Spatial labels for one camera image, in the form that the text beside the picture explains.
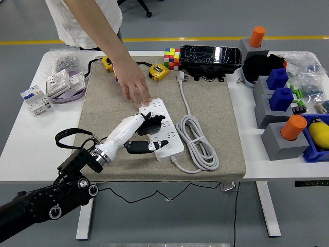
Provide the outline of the person's right hand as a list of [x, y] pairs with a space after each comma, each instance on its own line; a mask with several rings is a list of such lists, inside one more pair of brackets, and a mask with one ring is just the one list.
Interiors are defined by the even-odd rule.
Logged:
[[128, 56], [114, 61], [114, 71], [123, 94], [128, 101], [134, 101], [137, 107], [148, 106], [152, 100], [145, 76], [137, 63]]

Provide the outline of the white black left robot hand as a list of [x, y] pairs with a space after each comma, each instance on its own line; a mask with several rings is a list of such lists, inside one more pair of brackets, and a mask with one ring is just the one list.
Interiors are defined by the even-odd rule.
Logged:
[[138, 135], [153, 134], [160, 130], [163, 115], [156, 115], [153, 112], [146, 114], [139, 113], [125, 118], [107, 137], [105, 142], [95, 146], [91, 152], [92, 156], [102, 166], [110, 164], [115, 160], [119, 149], [125, 148], [130, 154], [152, 153], [169, 142], [167, 140], [148, 142], [130, 141], [131, 137]]

